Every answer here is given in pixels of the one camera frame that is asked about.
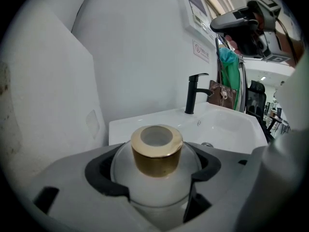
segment person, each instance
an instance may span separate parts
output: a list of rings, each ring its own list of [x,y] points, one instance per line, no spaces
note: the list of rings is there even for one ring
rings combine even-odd
[[[258,28],[260,30],[263,30],[263,28],[264,28],[263,17],[261,15],[257,14],[257,13],[254,13],[254,16],[259,23]],[[293,58],[292,49],[290,47],[290,44],[289,44],[285,34],[277,31],[276,35],[277,35],[278,40],[280,42],[282,51],[288,53],[291,56],[291,58],[288,61],[286,61],[287,64],[289,64],[290,66],[295,68],[296,63],[295,63],[294,58]],[[238,55],[241,55],[241,52],[238,50],[237,43],[235,41],[233,41],[232,37],[229,36],[229,35],[226,35],[225,38],[231,44],[231,46],[235,49],[234,52]],[[304,53],[304,46],[303,46],[303,43],[301,41],[297,41],[295,39],[291,39],[291,41],[292,41],[293,48],[294,48],[295,53],[296,53],[296,61],[298,62],[300,60],[300,58],[302,57],[303,53]]]

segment gold cap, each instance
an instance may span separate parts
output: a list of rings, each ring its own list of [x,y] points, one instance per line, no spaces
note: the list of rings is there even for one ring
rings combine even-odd
[[[136,166],[151,177],[164,177],[177,168],[182,145],[180,132],[167,125],[141,127],[131,136]]]

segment office chair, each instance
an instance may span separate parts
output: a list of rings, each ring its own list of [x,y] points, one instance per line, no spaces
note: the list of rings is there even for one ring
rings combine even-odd
[[[246,100],[247,114],[256,117],[264,132],[267,142],[272,141],[274,137],[270,134],[270,130],[276,122],[281,123],[281,120],[270,116],[272,122],[268,128],[266,127],[266,122],[263,121],[264,108],[266,103],[266,94],[264,85],[256,81],[251,81],[251,85],[247,89],[247,94],[248,94]]]

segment brown handbag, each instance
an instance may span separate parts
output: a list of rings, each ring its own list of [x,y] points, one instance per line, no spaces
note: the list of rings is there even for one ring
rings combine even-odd
[[[222,84],[222,74],[221,74],[222,69],[224,70],[227,76],[228,84],[230,85],[230,87],[224,86]],[[218,58],[218,82],[211,80],[210,90],[213,91],[213,95],[208,97],[208,102],[210,104],[234,109],[237,91],[231,88],[231,82],[228,78],[226,69],[219,58]]]

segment white sink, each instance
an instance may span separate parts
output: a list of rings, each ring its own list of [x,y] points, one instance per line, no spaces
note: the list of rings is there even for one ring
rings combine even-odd
[[[130,140],[131,134],[141,126],[165,124],[173,126],[183,135],[185,142],[250,154],[255,148],[267,145],[257,119],[231,109],[209,104],[195,104],[194,114],[184,113],[185,108],[110,122],[109,145]]]

